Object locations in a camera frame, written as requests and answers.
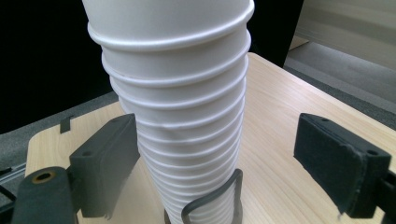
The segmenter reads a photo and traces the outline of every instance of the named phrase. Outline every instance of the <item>gray floor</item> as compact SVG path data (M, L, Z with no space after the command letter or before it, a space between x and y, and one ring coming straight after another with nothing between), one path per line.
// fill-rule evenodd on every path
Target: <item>gray floor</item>
M396 130L396 71L312 42L291 50L283 68Z
M396 130L396 73L321 45L308 43L290 51L284 69ZM0 170L26 161L29 139L70 116L80 116L117 101L114 92L62 113L0 134ZM17 193L22 176L4 187ZM8 199L0 195L0 206Z

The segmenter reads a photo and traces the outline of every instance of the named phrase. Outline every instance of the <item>table surface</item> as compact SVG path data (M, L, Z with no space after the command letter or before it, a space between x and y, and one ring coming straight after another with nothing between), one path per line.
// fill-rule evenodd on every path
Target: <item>table surface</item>
M238 167L244 171L243 223L380 223L339 216L325 191L293 158L300 113L331 119L392 155L396 171L396 132L354 108L249 53L247 102ZM119 103L71 120L71 131L59 125L35 135L26 174L48 166L69 166L69 155L107 121L123 114ZM163 223L163 206L142 160L120 196L114 217L82 218L80 223Z

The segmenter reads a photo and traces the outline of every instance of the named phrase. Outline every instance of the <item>cup stack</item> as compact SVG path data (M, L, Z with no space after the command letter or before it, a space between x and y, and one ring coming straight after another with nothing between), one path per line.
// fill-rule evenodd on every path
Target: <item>cup stack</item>
M83 0L91 38L172 224L238 159L252 0ZM192 223L231 223L234 187Z

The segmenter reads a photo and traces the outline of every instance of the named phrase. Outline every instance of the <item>screw hole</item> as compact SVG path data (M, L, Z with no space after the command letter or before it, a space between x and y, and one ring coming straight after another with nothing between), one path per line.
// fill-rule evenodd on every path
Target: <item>screw hole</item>
M373 156L377 156L378 153L376 151L372 151L372 150L367 150L367 153Z
M53 177L55 177L55 173L53 172L46 172L40 175L36 175L32 182L34 184L42 184L42 183L46 183L48 181L50 181Z
M82 153L82 156L91 156L92 153L90 151L85 151Z

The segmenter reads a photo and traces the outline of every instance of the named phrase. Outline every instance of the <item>black plastic part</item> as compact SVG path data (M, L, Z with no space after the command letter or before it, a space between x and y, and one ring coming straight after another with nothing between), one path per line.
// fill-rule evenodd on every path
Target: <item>black plastic part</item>
M70 156L75 210L81 208L84 217L111 217L139 157L134 115L109 121Z
M233 201L233 222L232 224L241 224L242 223L242 216L243 216L243 209L241 203L241 190L242 190L242 179L243 179L243 172L240 169L235 169L233 175L230 179L227 180L221 187L215 189L211 193L207 194L206 196L196 199L191 203L188 203L183 210L181 211L181 218L184 224L191 224L189 213L193 210L213 202L219 196L221 196L227 189L229 189L233 183L235 182L235 196Z
M379 181L376 192L377 204L386 213L382 223L396 223L396 174L389 171Z
M376 186L390 155L331 120L301 114L294 157L325 189L340 213L372 217Z
M49 167L26 176L19 188L13 224L74 224L67 172Z

